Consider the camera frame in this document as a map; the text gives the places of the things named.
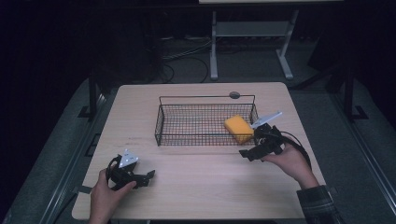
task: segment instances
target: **sponge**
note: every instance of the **sponge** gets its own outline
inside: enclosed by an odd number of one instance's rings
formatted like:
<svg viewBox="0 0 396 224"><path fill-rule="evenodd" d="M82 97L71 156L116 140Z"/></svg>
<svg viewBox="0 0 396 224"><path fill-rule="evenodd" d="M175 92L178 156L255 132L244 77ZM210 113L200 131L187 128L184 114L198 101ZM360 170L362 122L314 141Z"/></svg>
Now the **sponge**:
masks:
<svg viewBox="0 0 396 224"><path fill-rule="evenodd" d="M253 137L254 131L240 115L224 121L225 128L235 137L239 144L244 144Z"/></svg>

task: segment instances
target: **black wire basket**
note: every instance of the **black wire basket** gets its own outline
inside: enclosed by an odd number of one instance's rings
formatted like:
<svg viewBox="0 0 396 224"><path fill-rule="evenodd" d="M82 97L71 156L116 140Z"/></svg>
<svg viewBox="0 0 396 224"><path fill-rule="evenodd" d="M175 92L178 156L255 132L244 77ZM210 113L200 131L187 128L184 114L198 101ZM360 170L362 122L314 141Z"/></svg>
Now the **black wire basket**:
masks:
<svg viewBox="0 0 396 224"><path fill-rule="evenodd" d="M249 103L230 104L230 97L242 99L249 97ZM199 104L163 104L179 99ZM237 146L236 138L246 138L248 134L232 135L224 127L224 121L235 115L241 116L251 124L258 119L254 95L230 96L161 96L158 110L155 138L158 146ZM243 143L244 146L257 145L254 138Z"/></svg>

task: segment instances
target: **sleeve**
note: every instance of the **sleeve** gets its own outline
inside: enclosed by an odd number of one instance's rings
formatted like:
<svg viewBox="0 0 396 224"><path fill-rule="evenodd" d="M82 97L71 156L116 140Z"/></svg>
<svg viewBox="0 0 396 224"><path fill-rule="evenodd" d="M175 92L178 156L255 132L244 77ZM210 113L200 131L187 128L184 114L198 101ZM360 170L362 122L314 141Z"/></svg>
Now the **sleeve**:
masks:
<svg viewBox="0 0 396 224"><path fill-rule="evenodd" d="M308 224L344 224L325 186L297 191L300 205Z"/></svg>

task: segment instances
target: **metal stand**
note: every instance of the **metal stand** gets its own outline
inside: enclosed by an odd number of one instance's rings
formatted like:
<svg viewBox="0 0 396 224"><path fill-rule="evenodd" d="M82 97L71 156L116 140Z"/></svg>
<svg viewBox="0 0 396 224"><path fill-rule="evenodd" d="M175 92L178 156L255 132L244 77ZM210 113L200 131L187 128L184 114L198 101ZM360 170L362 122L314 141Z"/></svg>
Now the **metal stand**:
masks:
<svg viewBox="0 0 396 224"><path fill-rule="evenodd" d="M216 58L216 41L218 36L285 36L281 49L276 50L286 79L293 79L289 64L285 58L286 51L297 21L298 10L294 10L289 21L217 21L216 11L212 20L212 50L210 52L210 78L218 80L218 62Z"/></svg>

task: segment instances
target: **human hand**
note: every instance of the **human hand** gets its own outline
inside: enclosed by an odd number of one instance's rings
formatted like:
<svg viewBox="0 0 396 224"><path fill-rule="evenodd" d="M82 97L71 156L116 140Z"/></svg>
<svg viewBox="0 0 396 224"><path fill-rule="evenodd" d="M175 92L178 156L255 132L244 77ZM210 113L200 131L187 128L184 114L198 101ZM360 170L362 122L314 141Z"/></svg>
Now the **human hand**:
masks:
<svg viewBox="0 0 396 224"><path fill-rule="evenodd" d="M107 224L111 219L121 199L136 186L130 182L122 189L112 190L106 181L106 169L101 170L96 185L91 191L91 212L89 224Z"/></svg>
<svg viewBox="0 0 396 224"><path fill-rule="evenodd" d="M281 154L269 154L261 160L279 166L285 174L293 177L302 189L310 189L319 185L304 156L291 144L286 143Z"/></svg>

